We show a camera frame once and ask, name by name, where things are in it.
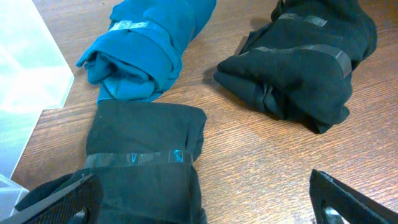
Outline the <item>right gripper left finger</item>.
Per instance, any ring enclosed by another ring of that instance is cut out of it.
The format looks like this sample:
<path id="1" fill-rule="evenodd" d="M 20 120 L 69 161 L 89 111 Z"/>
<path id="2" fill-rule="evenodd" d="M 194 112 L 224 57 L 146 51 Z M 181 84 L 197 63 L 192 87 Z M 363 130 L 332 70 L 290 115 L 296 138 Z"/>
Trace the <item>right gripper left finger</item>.
<path id="1" fill-rule="evenodd" d="M 102 199 L 100 180 L 90 173 L 1 224 L 96 224 Z"/>

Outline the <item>teal shirt bundle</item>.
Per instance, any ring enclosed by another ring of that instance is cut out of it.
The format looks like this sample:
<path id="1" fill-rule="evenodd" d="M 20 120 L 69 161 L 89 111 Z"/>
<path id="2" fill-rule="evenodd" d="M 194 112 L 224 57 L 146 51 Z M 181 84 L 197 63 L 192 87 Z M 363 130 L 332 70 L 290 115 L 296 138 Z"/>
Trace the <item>teal shirt bundle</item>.
<path id="1" fill-rule="evenodd" d="M 182 55 L 200 33 L 216 0 L 125 0 L 113 7 L 108 31 L 77 61 L 97 101 L 150 102 L 169 90 L 183 68 Z"/>

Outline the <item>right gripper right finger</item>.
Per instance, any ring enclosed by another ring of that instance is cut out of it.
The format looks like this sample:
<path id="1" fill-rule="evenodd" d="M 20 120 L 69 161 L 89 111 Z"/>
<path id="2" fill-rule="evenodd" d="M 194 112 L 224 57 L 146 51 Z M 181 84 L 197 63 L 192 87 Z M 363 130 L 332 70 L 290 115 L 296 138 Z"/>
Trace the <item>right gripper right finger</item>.
<path id="1" fill-rule="evenodd" d="M 397 213 L 320 170 L 312 170 L 310 199 L 318 224 L 397 224 Z"/>

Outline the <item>black bundle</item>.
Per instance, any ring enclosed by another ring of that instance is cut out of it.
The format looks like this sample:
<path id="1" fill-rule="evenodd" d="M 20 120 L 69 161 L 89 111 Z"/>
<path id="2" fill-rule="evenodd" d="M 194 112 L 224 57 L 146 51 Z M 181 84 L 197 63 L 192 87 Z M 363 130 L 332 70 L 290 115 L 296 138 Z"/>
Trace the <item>black bundle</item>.
<path id="1" fill-rule="evenodd" d="M 193 163 L 206 114 L 169 103 L 104 100 L 86 140 L 85 168 L 103 187 L 98 221 L 206 223 Z"/>
<path id="2" fill-rule="evenodd" d="M 348 117 L 352 73 L 376 47 L 376 25 L 357 0 L 279 1 L 214 78 L 258 111 L 322 134 Z"/>

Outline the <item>clear plastic storage container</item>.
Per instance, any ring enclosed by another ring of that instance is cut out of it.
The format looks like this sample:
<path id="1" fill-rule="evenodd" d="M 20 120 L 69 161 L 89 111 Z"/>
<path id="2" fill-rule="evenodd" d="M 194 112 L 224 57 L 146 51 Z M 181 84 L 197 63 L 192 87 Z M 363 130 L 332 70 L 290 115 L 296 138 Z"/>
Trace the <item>clear plastic storage container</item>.
<path id="1" fill-rule="evenodd" d="M 43 110 L 63 108 L 73 73 L 31 0 L 1 0 L 1 219 L 28 190 L 11 180 Z"/>

